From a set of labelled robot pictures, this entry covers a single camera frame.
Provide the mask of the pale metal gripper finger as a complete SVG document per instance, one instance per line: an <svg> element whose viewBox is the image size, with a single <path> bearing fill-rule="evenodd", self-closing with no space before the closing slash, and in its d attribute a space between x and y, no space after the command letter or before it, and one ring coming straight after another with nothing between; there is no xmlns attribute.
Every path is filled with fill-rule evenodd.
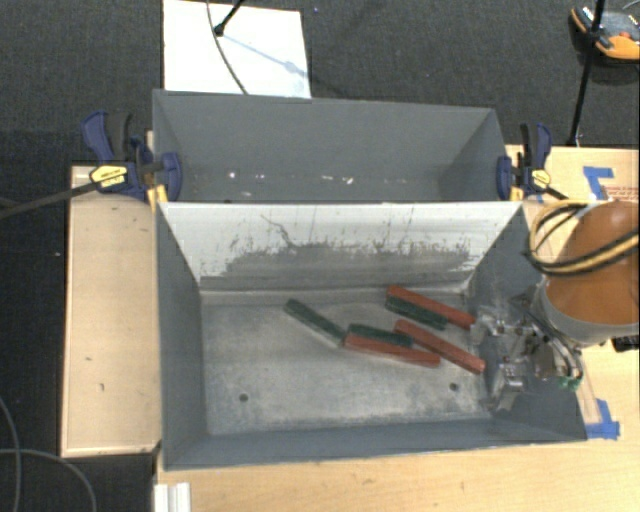
<svg viewBox="0 0 640 512"><path fill-rule="evenodd" d="M494 410L510 411L516 399L526 390L526 372L524 366L501 366L492 398Z"/></svg>
<svg viewBox="0 0 640 512"><path fill-rule="evenodd" d="M487 388L487 397L494 401L502 388L501 359L495 345L482 345L480 354L485 361L484 379Z"/></svg>

